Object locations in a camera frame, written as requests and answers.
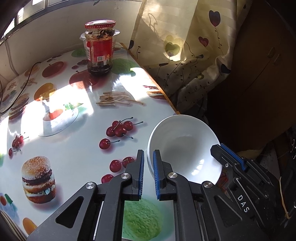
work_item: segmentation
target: yellow string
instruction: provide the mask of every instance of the yellow string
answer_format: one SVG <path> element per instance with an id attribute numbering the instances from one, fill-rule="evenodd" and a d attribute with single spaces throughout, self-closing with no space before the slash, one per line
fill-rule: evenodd
<path id="1" fill-rule="evenodd" d="M 279 190 L 281 192 L 281 177 L 279 178 Z M 286 209 L 286 206 L 285 206 L 285 203 L 284 203 L 284 198 L 283 198 L 283 193 L 282 192 L 281 192 L 281 203 L 282 203 L 283 208 L 285 210 L 286 218 L 287 219 L 290 219 L 291 217 L 289 217 L 289 213 L 287 212 L 287 209 Z"/>

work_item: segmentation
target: red jar label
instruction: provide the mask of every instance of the red jar label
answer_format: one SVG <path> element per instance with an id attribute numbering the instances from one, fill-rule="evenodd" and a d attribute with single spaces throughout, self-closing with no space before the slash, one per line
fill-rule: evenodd
<path id="1" fill-rule="evenodd" d="M 93 41 L 93 48 L 91 47 L 91 42 L 87 41 L 87 58 L 91 61 L 91 56 L 94 56 L 94 62 L 104 63 L 111 58 L 112 53 L 112 38 L 103 41 Z"/>

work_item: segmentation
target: wooden table edge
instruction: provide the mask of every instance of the wooden table edge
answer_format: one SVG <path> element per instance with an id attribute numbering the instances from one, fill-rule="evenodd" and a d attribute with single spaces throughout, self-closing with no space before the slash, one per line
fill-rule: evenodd
<path id="1" fill-rule="evenodd" d="M 155 84 L 155 86 L 161 91 L 161 93 L 164 95 L 164 97 L 166 98 L 166 100 L 168 101 L 168 103 L 170 104 L 170 106 L 172 107 L 172 109 L 174 110 L 174 112 L 177 115 L 180 115 L 180 112 L 178 112 L 176 110 L 176 108 L 174 107 L 173 103 L 170 101 L 170 99 L 168 98 L 168 96 L 165 94 L 165 92 L 162 90 L 162 88 L 156 83 L 156 81 L 150 76 L 150 74 L 147 72 L 147 70 L 138 63 L 137 59 L 135 58 L 135 56 L 131 53 L 131 51 L 124 45 L 124 43 L 120 43 L 122 45 L 122 47 L 130 54 L 130 56 L 137 62 L 137 64 L 146 72 L 146 74 L 149 76 L 150 80 Z"/>

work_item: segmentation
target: triangular cutout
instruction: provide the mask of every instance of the triangular cutout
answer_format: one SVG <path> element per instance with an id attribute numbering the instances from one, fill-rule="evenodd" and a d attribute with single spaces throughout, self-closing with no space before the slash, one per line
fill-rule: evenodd
<path id="1" fill-rule="evenodd" d="M 242 219 L 236 212 L 228 206 L 219 196 L 214 196 L 221 219 L 226 228 L 239 223 Z"/>
<path id="2" fill-rule="evenodd" d="M 67 228 L 72 228 L 76 217 L 78 215 L 78 212 L 80 210 L 80 207 L 83 202 L 83 197 L 79 196 L 76 198 L 74 202 L 70 204 L 69 207 L 67 207 L 57 218 L 56 223 L 61 224 Z"/>

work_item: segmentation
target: white plastic cup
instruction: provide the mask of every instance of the white plastic cup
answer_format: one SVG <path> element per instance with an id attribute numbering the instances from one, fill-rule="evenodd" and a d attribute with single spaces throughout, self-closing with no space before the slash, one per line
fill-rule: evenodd
<path id="1" fill-rule="evenodd" d="M 113 38 L 112 38 L 112 56 L 113 56 L 113 52 L 114 52 L 114 47 L 115 47 L 115 44 L 116 44 L 116 38 L 117 38 L 117 35 L 120 34 L 120 31 L 115 29 L 115 33 L 113 35 Z M 80 35 L 80 40 L 83 41 L 83 45 L 84 45 L 84 50 L 85 50 L 85 53 L 87 54 L 87 50 L 86 50 L 86 37 L 84 35 L 84 32 Z"/>

